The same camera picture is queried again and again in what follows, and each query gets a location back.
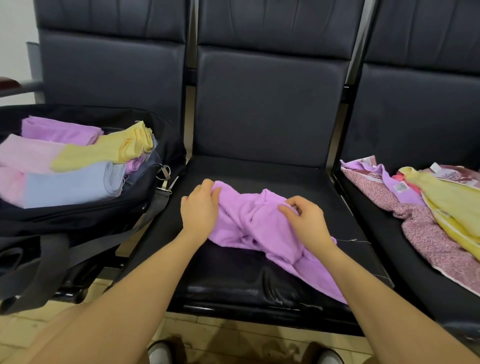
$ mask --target bag strap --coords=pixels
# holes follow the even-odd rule
[[[129,239],[165,209],[170,194],[171,191],[157,188],[141,223],[118,234],[96,238],[72,248],[69,248],[66,234],[40,236],[40,258],[0,277],[0,300],[4,300],[0,304],[0,315],[43,306],[55,294],[69,268]],[[33,272],[35,277],[29,280]]]

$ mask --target floral pink fabric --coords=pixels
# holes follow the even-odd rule
[[[379,208],[404,220],[406,238],[433,268],[480,296],[480,262],[447,236],[428,207],[400,203],[383,183],[354,170],[342,172]]]

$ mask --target forearm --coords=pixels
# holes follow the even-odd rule
[[[134,363],[155,333],[188,262],[201,245],[196,240],[180,233],[89,305],[30,363]]]
[[[332,275],[382,364],[480,362],[339,248],[312,253]]]

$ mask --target hand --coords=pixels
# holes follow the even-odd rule
[[[214,182],[204,180],[192,193],[181,199],[180,213],[183,233],[203,244],[212,232],[218,217],[218,199],[221,188],[212,192]]]
[[[318,258],[324,250],[336,247],[328,232],[322,209],[300,196],[289,198],[285,202],[296,209],[298,215],[284,205],[280,205],[278,210],[285,215],[297,237],[311,253]]]

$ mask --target person's left hand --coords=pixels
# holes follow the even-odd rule
[[[212,191],[214,182],[204,180],[192,193],[181,199],[182,232],[204,243],[216,224],[221,188]]]

